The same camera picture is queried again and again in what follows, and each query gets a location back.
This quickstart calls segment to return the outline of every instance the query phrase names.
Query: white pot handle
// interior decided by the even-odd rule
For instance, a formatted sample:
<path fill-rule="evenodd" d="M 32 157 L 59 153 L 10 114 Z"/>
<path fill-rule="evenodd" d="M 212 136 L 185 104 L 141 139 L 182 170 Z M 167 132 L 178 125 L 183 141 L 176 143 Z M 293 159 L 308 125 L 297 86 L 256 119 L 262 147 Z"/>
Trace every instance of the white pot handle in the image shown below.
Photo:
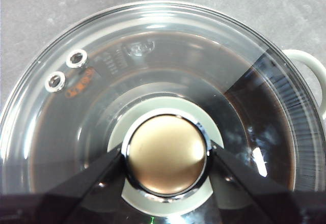
<path fill-rule="evenodd" d="M 325 66 L 314 56 L 295 49 L 283 50 L 283 53 L 290 59 L 299 61 L 306 66 L 316 75 L 322 92 L 322 101 L 319 108 L 319 111 L 322 115 L 322 118 L 326 119 L 326 68 Z"/>

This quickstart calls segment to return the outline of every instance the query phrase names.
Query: pot lid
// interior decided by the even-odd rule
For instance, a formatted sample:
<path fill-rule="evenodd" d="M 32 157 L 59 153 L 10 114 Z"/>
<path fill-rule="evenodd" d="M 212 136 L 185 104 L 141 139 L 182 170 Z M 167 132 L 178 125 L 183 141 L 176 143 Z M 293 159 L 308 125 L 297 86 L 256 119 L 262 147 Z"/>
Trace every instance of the pot lid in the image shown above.
<path fill-rule="evenodd" d="M 84 20 L 33 61 L 2 115 L 1 194 L 49 191 L 121 143 L 141 116 L 161 108 L 193 117 L 210 139 L 264 177 L 289 189 L 324 188 L 322 125 L 309 89 L 286 56 L 224 14 L 150 2 Z M 150 164 L 155 148 L 146 160 L 139 152 L 130 159 L 132 172 L 147 190 L 159 187 L 159 193 L 173 195 L 197 182 L 206 148 L 194 124 L 175 114 L 161 116 L 166 120 L 155 117 L 133 131 L 138 134 L 130 140 L 130 150 L 140 152 L 146 142 L 156 142 L 170 157 L 161 157 L 160 167 L 171 160 L 175 166 L 195 164 L 191 157 L 175 160 L 177 154 L 165 143 L 173 147 L 180 146 L 176 138 L 183 144 L 193 140 L 202 156 L 199 166 L 185 174 L 188 181 L 183 178 L 181 185 L 176 178 L 164 184 L 147 181 L 152 179 L 146 175 L 150 167 L 140 166 Z M 165 130 L 161 136 L 151 138 L 160 128 Z M 196 193 L 171 203 L 150 200 L 125 181 L 122 199 L 122 208 L 136 209 L 140 219 L 202 217 L 199 213 L 213 202 L 209 178 Z"/>

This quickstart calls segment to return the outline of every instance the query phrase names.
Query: cooking pot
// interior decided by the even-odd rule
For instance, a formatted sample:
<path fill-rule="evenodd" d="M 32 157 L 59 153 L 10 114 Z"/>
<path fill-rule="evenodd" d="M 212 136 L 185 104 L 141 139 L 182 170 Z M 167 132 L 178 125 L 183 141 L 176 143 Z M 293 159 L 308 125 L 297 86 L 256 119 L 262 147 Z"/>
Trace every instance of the cooking pot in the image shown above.
<path fill-rule="evenodd" d="M 318 78 L 319 107 L 292 61 Z M 323 191 L 325 96 L 320 61 L 215 10 L 162 1 L 107 9 L 53 41 L 15 86 L 1 118 L 1 195 L 46 193 L 127 141 L 118 223 L 209 222 L 206 136 L 290 190 Z M 225 210 L 247 204 L 236 189 L 219 196 Z"/>

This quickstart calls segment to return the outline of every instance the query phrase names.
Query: metal rim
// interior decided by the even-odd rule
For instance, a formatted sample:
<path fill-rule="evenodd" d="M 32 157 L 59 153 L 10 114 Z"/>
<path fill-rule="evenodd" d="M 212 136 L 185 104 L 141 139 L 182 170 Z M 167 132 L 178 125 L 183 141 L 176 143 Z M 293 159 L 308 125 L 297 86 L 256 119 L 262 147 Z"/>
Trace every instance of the metal rim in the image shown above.
<path fill-rule="evenodd" d="M 176 116 L 178 118 L 185 119 L 186 121 L 190 122 L 200 132 L 200 134 L 203 136 L 204 141 L 205 141 L 206 154 L 205 154 L 205 159 L 204 159 L 204 166 L 203 166 L 203 169 L 202 169 L 200 175 L 198 176 L 197 180 L 191 186 L 189 186 L 187 189 L 185 189 L 181 192 L 178 192 L 176 194 L 159 194 L 159 193 L 155 193 L 155 192 L 147 189 L 132 174 L 132 170 L 128 163 L 130 141 L 131 141 L 131 138 L 132 138 L 133 134 L 135 133 L 135 131 L 149 119 L 152 119 L 157 116 L 162 116 L 162 115 Z M 153 199 L 153 200 L 157 200 L 160 202 L 170 202 L 170 201 L 177 200 L 180 198 L 185 198 L 198 190 L 198 188 L 204 183 L 204 181 L 207 178 L 207 172 L 211 165 L 211 157 L 210 157 L 212 155 L 211 150 L 212 150 L 211 141 L 210 141 L 209 136 L 206 133 L 205 129 L 203 128 L 203 126 L 193 116 L 191 116 L 188 113 L 185 113 L 181 110 L 173 109 L 173 108 L 155 109 L 155 110 L 152 110 L 152 111 L 142 115 L 141 117 L 139 117 L 132 124 L 132 126 L 128 129 L 128 131 L 124 137 L 122 146 L 121 146 L 121 153 L 124 156 L 125 164 L 127 167 L 127 178 L 129 180 L 129 182 L 131 183 L 131 185 L 134 188 L 136 188 L 137 190 L 139 190 L 145 197 Z"/>

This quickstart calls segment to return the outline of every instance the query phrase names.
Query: lid knob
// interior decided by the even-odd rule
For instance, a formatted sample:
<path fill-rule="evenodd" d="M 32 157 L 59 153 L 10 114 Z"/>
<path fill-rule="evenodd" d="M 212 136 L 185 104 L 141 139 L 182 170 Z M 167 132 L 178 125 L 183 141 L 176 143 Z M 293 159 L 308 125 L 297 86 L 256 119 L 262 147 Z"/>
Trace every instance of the lid knob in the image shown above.
<path fill-rule="evenodd" d="M 179 116 L 159 115 L 135 130 L 128 164 L 145 189 L 173 195 L 198 181 L 205 155 L 205 140 L 195 125 Z"/>

